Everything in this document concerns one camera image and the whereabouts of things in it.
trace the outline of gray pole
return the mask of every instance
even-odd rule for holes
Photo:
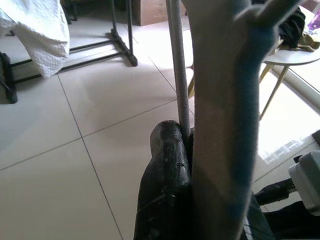
[[[180,0],[166,0],[166,9],[169,21],[169,31],[173,56],[173,68],[178,104],[178,115],[184,145],[190,137],[189,99],[184,54],[184,41],[180,16]]]

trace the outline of chair leg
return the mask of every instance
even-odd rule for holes
[[[279,75],[279,78],[278,78],[278,80],[277,80],[277,82],[276,82],[276,84],[275,84],[275,86],[274,86],[274,89],[273,89],[273,91],[272,91],[272,93],[271,93],[268,101],[266,102],[266,105],[264,106],[264,109],[263,109],[262,113],[260,114],[260,120],[263,118],[264,114],[266,113],[267,108],[268,108],[268,106],[269,106],[272,98],[274,97],[276,91],[277,91],[278,88],[280,87],[280,84],[281,84],[282,80],[285,78],[285,75],[286,75],[288,69],[289,69],[289,66],[288,66],[288,65],[286,65],[286,66],[283,67],[283,69],[282,69],[282,71],[281,71],[281,73],[280,73],[280,75]]]
[[[260,75],[260,77],[259,77],[259,83],[262,82],[262,80],[264,79],[264,77],[267,75],[267,73],[270,71],[270,69],[271,69],[272,67],[273,67],[272,64],[267,64],[267,65],[265,66],[265,68],[263,69],[263,71],[262,71],[262,73],[261,73],[261,75]]]
[[[188,98],[192,98],[195,95],[195,79],[192,77],[191,82],[188,86]]]

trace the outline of metal pole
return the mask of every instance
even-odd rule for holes
[[[184,144],[187,145],[190,138],[189,99],[180,0],[166,0],[166,9],[169,21],[179,123]]]
[[[114,31],[117,31],[115,0],[111,0],[111,7],[112,7],[112,25],[113,25]]]
[[[132,4],[131,0],[126,0],[126,10],[128,13],[128,34],[129,34],[129,51],[130,54],[134,54],[134,46],[132,42]]]

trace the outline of clothes rack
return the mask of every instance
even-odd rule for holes
[[[77,68],[77,67],[91,64],[91,63],[101,61],[101,60],[112,59],[112,58],[119,57],[119,56],[124,56],[125,58],[127,58],[133,67],[136,67],[138,65],[138,60],[134,55],[134,49],[133,49],[132,0],[126,0],[129,47],[126,46],[126,44],[124,43],[122,38],[119,36],[118,31],[117,31],[115,0],[111,0],[111,8],[112,8],[112,29],[110,30],[110,38],[111,39],[97,42],[97,43],[73,47],[69,51],[70,51],[70,54],[72,54],[75,52],[79,52],[79,51],[83,51],[83,50],[87,50],[87,49],[92,49],[95,47],[106,46],[109,44],[114,44],[114,45],[118,46],[120,50],[116,53],[113,53],[113,54],[109,54],[106,56],[102,56],[102,57],[98,57],[95,59],[86,60],[86,61],[82,61],[79,63],[65,66],[59,72],[73,69],[73,68]],[[35,74],[32,76],[28,76],[28,77],[24,77],[24,78],[15,80],[13,77],[13,74],[12,74],[12,68],[30,63],[30,62],[32,62],[32,60],[28,59],[25,61],[11,64],[9,58],[4,56],[1,58],[1,61],[2,61],[3,79],[4,80],[2,81],[0,78],[0,86],[2,86],[5,89],[5,94],[6,94],[7,100],[11,104],[14,104],[18,101],[16,84],[39,78],[39,77],[41,77],[41,75]]]

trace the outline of white towel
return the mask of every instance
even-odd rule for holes
[[[69,55],[69,29],[59,0],[0,0],[0,37],[14,30],[36,68],[48,78]]]

